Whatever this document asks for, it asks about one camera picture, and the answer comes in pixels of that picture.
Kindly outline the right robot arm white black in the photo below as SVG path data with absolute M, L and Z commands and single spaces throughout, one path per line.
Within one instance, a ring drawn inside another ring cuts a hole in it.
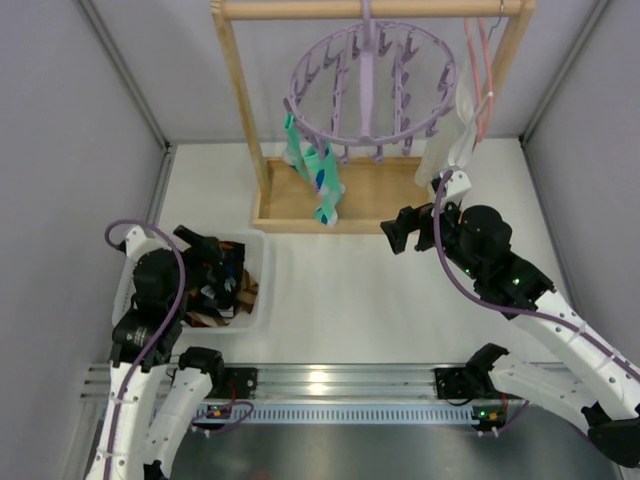
M 504 347 L 487 344 L 465 366 L 477 395 L 505 393 L 554 413 L 587 436 L 614 463 L 639 465 L 639 368 L 570 306 L 553 282 L 511 249 L 512 229 L 484 205 L 405 207 L 380 225 L 391 249 L 405 250 L 418 233 L 418 251 L 435 249 L 447 275 L 458 267 L 473 281 L 462 293 L 501 313 L 536 338 L 572 374 L 549 373 Z

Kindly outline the purple round clip hanger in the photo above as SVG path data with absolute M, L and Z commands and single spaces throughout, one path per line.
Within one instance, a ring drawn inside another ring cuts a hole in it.
M 299 60 L 284 99 L 300 143 L 372 149 L 380 163 L 397 146 L 436 133 L 452 107 L 459 68 L 451 47 L 411 23 L 376 18 L 368 1 L 358 23 L 332 32 Z

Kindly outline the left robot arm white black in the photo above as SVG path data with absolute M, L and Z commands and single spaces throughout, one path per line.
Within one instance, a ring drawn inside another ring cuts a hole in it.
M 110 387 L 89 479 L 167 479 L 196 408 L 224 378 L 220 352 L 191 347 L 179 358 L 170 392 L 155 404 L 182 333 L 189 274 L 182 252 L 155 226 L 132 219 L 120 243 L 134 265 L 134 294 L 112 332 Z

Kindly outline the brown tan striped sock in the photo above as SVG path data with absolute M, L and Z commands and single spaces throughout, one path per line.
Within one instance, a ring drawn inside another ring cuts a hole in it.
M 253 326 L 252 316 L 241 312 L 233 318 L 212 317 L 203 313 L 190 311 L 186 314 L 185 322 L 193 328 L 213 328 L 231 331 L 232 329 L 247 329 Z

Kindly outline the brown tan argyle sock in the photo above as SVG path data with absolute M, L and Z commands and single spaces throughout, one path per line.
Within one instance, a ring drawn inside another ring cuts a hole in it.
M 251 314 L 256 304 L 258 293 L 259 283 L 247 270 L 244 270 L 241 277 L 240 288 L 236 295 L 235 315 L 239 315 L 240 313 Z

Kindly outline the black blue sock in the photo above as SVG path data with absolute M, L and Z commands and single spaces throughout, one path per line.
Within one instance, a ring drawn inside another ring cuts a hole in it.
M 223 241 L 223 258 L 218 263 L 207 262 L 205 280 L 200 287 L 201 303 L 207 315 L 231 318 L 238 304 L 244 272 L 245 245 Z

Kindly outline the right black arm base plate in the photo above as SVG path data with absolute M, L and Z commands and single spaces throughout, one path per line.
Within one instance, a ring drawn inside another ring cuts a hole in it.
M 487 372 L 467 367 L 446 367 L 434 370 L 437 396 L 441 400 L 499 400 L 503 395 L 517 396 L 498 390 Z

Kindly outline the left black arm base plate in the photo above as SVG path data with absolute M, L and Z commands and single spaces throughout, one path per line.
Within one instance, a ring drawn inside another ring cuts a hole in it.
M 224 384 L 213 390 L 209 398 L 249 400 L 257 388 L 258 370 L 248 367 L 232 367 L 225 370 Z

